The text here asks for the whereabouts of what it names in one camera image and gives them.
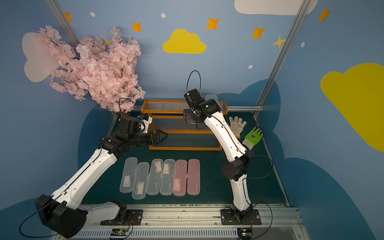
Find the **blue pencil case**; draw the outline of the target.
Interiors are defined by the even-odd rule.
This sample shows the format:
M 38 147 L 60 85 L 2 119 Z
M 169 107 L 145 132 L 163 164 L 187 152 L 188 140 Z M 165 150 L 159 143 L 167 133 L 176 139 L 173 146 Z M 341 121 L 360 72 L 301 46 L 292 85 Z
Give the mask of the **blue pencil case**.
M 217 96 L 217 95 L 206 95 L 205 100 L 209 100 L 209 99 L 213 99 L 213 100 L 215 100 L 217 103 L 219 103 L 219 99 L 218 99 L 218 96 Z

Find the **pink pencil case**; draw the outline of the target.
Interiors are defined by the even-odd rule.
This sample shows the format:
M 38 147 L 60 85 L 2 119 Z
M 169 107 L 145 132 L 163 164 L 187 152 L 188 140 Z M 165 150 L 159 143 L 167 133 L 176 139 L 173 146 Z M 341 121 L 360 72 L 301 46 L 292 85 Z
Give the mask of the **pink pencil case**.
M 173 194 L 182 197 L 187 192 L 187 168 L 186 160 L 177 160 L 175 165 Z
M 187 193 L 196 196 L 201 191 L 201 164 L 198 159 L 188 161 Z

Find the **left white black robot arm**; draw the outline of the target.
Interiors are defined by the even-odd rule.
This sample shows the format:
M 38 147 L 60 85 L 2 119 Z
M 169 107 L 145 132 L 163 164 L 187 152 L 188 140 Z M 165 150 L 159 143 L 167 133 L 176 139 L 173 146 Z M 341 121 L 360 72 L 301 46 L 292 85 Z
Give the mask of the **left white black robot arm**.
M 149 130 L 152 118 L 143 115 L 120 120 L 115 134 L 103 139 L 89 160 L 59 189 L 50 196 L 41 195 L 35 202 L 42 224 L 69 239 L 83 227 L 103 221 L 125 224 L 127 206 L 111 201 L 98 205 L 82 205 L 91 187 L 104 172 L 132 147 L 162 143 L 168 134 Z

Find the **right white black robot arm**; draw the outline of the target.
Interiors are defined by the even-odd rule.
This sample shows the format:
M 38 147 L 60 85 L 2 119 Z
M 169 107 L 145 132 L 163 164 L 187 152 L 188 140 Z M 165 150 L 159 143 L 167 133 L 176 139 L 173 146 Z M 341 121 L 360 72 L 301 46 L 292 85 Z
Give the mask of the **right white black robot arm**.
M 231 183 L 235 216 L 239 222 L 243 222 L 253 211 L 247 187 L 248 167 L 251 163 L 248 150 L 235 137 L 215 100 L 205 100 L 197 89 L 188 91 L 184 98 L 189 106 L 184 110 L 184 121 L 204 123 L 226 154 L 228 162 L 221 166 L 221 170 Z

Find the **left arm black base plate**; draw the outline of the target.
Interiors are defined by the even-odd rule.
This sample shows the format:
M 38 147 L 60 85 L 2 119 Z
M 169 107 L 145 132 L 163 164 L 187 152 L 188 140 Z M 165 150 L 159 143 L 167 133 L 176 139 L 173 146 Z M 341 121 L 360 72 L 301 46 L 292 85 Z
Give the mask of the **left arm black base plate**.
M 143 210 L 127 210 L 123 209 L 113 220 L 105 220 L 100 222 L 101 226 L 139 226 L 143 217 Z

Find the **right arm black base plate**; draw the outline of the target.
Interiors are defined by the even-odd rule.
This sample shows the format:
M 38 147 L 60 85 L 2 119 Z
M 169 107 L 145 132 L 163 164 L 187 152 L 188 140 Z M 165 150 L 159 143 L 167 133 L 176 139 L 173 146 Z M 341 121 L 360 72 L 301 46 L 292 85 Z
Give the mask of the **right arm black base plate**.
M 254 209 L 252 213 L 245 219 L 241 218 L 231 208 L 224 208 L 220 210 L 222 225 L 261 225 L 261 216 L 259 211 Z

